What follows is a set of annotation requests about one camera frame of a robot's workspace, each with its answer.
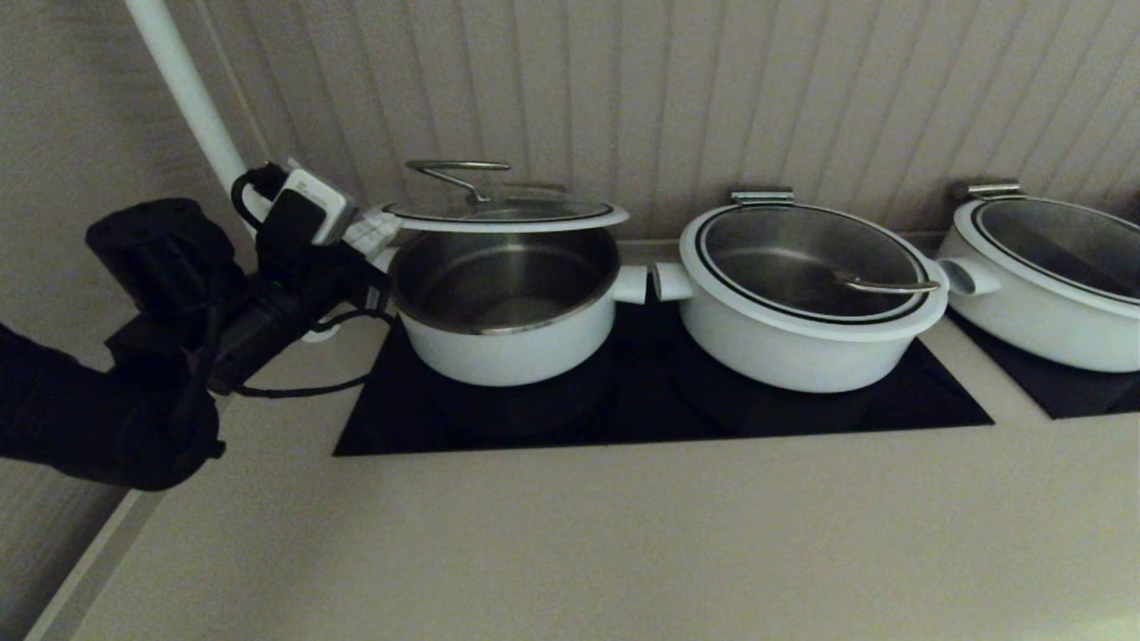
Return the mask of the glass lid with white rim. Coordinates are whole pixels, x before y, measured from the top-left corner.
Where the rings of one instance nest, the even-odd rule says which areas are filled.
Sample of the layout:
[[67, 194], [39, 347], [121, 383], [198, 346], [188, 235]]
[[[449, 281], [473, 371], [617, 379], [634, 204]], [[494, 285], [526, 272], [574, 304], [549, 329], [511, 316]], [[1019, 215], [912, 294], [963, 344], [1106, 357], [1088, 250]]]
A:
[[404, 230], [448, 234], [546, 234], [601, 230], [627, 222], [622, 206], [538, 185], [479, 187], [461, 172], [508, 172], [508, 163], [484, 159], [412, 159], [404, 163], [451, 187], [433, 190], [432, 198], [396, 200], [378, 206]]
[[716, 303], [813, 339], [917, 336], [948, 308], [948, 276], [915, 245], [789, 190], [736, 193], [679, 236], [681, 263]]
[[1033, 198], [1018, 182], [956, 182], [952, 230], [992, 263], [1075, 303], [1140, 320], [1140, 224]]

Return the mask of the white steel-lined pot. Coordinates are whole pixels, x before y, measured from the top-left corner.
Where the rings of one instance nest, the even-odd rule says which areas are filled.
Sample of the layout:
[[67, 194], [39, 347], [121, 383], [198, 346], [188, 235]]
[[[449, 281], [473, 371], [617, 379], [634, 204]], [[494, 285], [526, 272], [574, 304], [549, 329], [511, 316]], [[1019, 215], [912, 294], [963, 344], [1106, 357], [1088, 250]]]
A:
[[937, 263], [948, 276], [948, 308], [991, 336], [1078, 370], [1140, 370], [1140, 309], [1094, 303], [1092, 297], [1015, 267], [974, 245], [978, 234], [953, 228]]
[[423, 232], [374, 259], [412, 350], [470, 386], [529, 386], [598, 351], [618, 305], [644, 305], [648, 267], [610, 232]]
[[724, 303], [684, 263], [656, 263], [651, 273], [656, 294], [679, 305], [681, 325], [714, 360], [754, 381], [804, 393], [842, 393], [883, 380], [948, 309], [948, 292], [937, 289], [898, 320], [819, 323], [758, 305]]

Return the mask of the white round pipe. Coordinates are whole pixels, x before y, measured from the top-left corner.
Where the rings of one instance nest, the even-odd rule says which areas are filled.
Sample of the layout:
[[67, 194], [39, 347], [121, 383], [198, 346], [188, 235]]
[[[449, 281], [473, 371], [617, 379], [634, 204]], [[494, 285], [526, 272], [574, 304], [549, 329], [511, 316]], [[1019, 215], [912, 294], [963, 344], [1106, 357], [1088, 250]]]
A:
[[241, 157], [223, 117], [217, 112], [215, 102], [176, 27], [174, 16], [166, 8], [166, 0], [125, 0], [125, 5], [160, 75], [166, 81], [168, 91], [174, 96], [184, 121], [228, 196], [233, 182], [249, 170], [249, 164]]

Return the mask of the large black glass cooktop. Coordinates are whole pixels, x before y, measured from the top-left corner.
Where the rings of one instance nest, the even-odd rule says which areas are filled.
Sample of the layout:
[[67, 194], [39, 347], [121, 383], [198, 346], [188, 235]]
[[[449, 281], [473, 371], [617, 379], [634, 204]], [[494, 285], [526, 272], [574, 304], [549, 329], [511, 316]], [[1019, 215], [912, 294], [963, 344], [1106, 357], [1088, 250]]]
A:
[[920, 341], [883, 380], [801, 393], [726, 368], [689, 336], [676, 305], [619, 305], [583, 365], [530, 386], [469, 386], [427, 367], [402, 323], [382, 344], [335, 456], [697, 443], [992, 425]]

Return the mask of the small black glass cooktop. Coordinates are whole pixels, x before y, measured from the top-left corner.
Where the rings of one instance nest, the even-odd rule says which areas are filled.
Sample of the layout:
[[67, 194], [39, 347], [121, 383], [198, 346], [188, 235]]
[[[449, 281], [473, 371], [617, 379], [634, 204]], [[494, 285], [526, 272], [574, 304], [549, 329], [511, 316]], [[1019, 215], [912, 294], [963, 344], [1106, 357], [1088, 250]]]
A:
[[1049, 417], [1110, 417], [1140, 413], [1140, 372], [1104, 373], [1076, 370], [1025, 352], [1013, 344], [991, 336], [964, 317], [948, 310], [948, 320], [964, 332], [1021, 387]]

